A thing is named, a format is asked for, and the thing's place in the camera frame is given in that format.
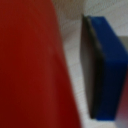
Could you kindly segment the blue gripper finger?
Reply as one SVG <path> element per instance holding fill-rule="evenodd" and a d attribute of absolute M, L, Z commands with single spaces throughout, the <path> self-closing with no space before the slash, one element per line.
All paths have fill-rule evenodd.
<path fill-rule="evenodd" d="M 82 17 L 80 58 L 90 118 L 113 121 L 126 78 L 128 52 L 104 17 Z"/>

